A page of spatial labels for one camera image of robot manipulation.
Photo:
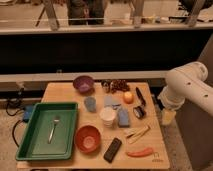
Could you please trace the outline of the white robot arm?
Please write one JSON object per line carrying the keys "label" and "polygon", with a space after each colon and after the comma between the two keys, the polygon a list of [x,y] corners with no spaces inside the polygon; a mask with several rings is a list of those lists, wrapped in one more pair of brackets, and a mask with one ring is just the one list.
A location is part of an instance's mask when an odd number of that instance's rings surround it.
{"label": "white robot arm", "polygon": [[158,95],[163,105],[162,124],[169,125],[188,99],[213,116],[213,87],[207,85],[208,69],[201,62],[190,62],[166,73],[166,86]]}

